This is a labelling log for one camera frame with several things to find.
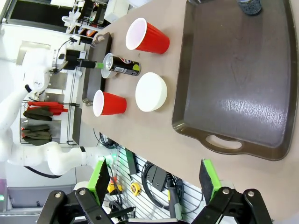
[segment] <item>yellow tape measure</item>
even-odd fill
[[[131,192],[133,193],[134,196],[137,196],[140,194],[140,185],[139,183],[131,183],[131,186],[130,186],[130,190]]]

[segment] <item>yellow object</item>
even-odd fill
[[[131,183],[130,190],[131,190],[131,192],[133,193],[134,196],[139,195],[140,194],[140,185],[139,185],[139,183],[136,183],[136,182]]]
[[[120,184],[117,184],[117,188],[120,191],[120,193],[122,193],[122,186]],[[117,189],[116,189],[116,187],[114,186],[113,183],[110,183],[108,185],[107,194],[109,194],[109,195],[117,195],[118,194]]]

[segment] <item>screw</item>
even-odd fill
[[[225,188],[225,189],[223,189],[222,192],[223,192],[223,194],[228,195],[229,194],[229,189]]]
[[[80,195],[84,195],[85,193],[86,193],[85,190],[81,190],[81,191],[79,192]]]
[[[254,196],[254,192],[253,191],[248,192],[248,196],[253,197]]]

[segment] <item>beige tabletop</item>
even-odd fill
[[[292,0],[295,21],[299,24],[299,1]],[[102,33],[113,37],[111,52],[142,65],[140,76],[118,74],[106,81],[105,91],[125,97],[124,114],[95,117],[92,107],[83,107],[82,120],[109,138],[200,187],[202,158],[211,159],[220,179],[231,181],[239,192],[256,188],[265,200],[271,218],[282,220],[299,211],[299,119],[297,119],[289,154],[281,161],[267,161],[249,155],[222,155],[205,148],[199,141],[176,133],[171,125],[178,77],[185,16],[185,0],[153,0],[133,9]],[[128,50],[125,36],[138,17],[162,30],[171,40],[164,55]],[[165,104],[154,112],[142,112],[135,102],[135,88],[146,72],[159,74],[168,87]]]

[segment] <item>red cup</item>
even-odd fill
[[[93,113],[96,117],[100,115],[112,115],[124,113],[127,101],[123,97],[98,90],[93,98]]]
[[[141,50],[164,54],[169,48],[170,40],[144,18],[135,20],[127,31],[126,46],[129,50]]]

